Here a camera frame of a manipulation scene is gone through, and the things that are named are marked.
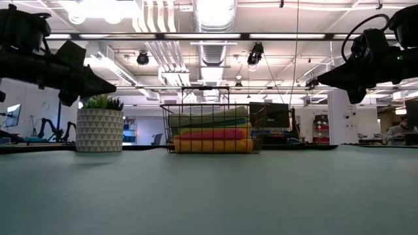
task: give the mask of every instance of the pink towel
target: pink towel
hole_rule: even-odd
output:
[[[224,131],[204,131],[181,134],[181,140],[241,140],[244,133],[240,129],[225,129]]]

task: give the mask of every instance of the person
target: person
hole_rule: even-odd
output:
[[[405,145],[404,140],[397,140],[396,138],[405,137],[406,133],[418,133],[418,129],[416,127],[408,125],[408,120],[406,119],[406,116],[402,116],[400,120],[401,122],[399,125],[391,127],[387,131],[385,137],[387,145]]]

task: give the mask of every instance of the gray-green table surface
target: gray-green table surface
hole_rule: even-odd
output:
[[[0,156],[0,234],[418,234],[418,149]]]

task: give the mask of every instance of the green plant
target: green plant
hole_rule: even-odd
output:
[[[83,108],[100,108],[100,109],[109,109],[122,111],[123,102],[119,98],[115,99],[114,97],[109,98],[108,95],[96,95],[90,97],[88,101],[84,104]]]

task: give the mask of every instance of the stack of towels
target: stack of towels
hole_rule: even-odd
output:
[[[171,114],[169,126],[177,153],[247,153],[253,149],[244,106],[203,115]]]

